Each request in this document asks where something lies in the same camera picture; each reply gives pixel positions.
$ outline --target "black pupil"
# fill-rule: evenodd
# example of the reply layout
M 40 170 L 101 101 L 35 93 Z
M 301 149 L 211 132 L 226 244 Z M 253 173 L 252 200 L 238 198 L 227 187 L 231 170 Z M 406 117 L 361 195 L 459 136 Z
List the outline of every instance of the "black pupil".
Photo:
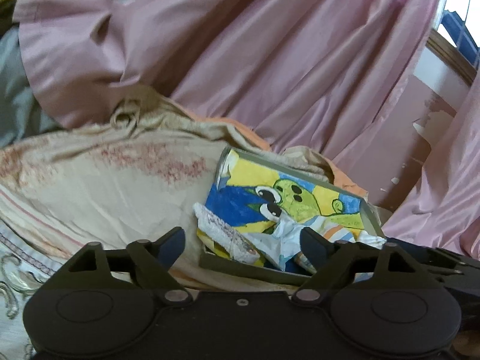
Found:
M 282 209 L 278 207 L 276 204 L 268 203 L 267 204 L 267 210 L 272 214 L 273 216 L 276 216 L 277 218 L 280 218 L 280 214 L 282 213 Z
M 292 185 L 292 191 L 293 193 L 298 193 L 299 195 L 302 193 L 302 190 L 296 185 Z
M 258 191 L 258 195 L 264 198 L 267 202 L 275 203 L 275 196 L 270 191 L 260 190 Z

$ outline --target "curtain fold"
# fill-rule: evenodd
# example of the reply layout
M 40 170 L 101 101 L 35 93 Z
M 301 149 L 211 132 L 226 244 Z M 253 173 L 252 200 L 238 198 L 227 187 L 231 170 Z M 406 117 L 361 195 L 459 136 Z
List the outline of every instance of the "curtain fold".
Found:
M 421 178 L 383 227 L 389 237 L 480 259 L 480 77 Z
M 25 70 L 65 127 L 143 83 L 348 171 L 385 121 L 438 0 L 19 0 Z

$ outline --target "circular cover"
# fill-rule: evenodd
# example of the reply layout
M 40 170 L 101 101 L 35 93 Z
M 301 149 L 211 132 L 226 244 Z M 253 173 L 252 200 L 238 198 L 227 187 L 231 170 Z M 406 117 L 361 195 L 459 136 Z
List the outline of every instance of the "circular cover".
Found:
M 152 297 L 142 289 L 49 289 L 28 301 L 23 323 L 39 350 L 81 357 L 128 345 L 154 312 Z
M 461 322 L 460 306 L 443 288 L 393 290 L 352 285 L 334 296 L 330 312 L 352 341 L 398 356 L 426 354 L 449 345 Z

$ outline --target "window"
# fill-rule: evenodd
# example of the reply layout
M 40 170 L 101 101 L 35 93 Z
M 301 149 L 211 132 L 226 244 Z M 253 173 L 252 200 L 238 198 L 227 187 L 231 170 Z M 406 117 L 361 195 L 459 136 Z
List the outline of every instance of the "window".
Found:
M 434 29 L 474 69 L 480 64 L 480 0 L 441 0 Z

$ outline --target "bright sky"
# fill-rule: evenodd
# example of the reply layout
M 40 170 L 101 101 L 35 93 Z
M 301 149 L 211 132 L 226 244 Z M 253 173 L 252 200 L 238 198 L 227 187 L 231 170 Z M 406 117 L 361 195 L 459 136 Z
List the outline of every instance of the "bright sky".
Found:
M 447 0 L 445 9 L 451 12 L 457 11 L 460 17 L 465 20 L 467 16 L 467 9 L 469 7 L 469 0 Z M 480 45 L 480 0 L 470 0 L 470 9 L 468 10 L 468 17 L 466 18 L 466 27 L 472 34 L 473 39 Z M 438 32 L 447 40 L 455 45 L 455 42 L 448 35 L 445 27 L 440 26 Z

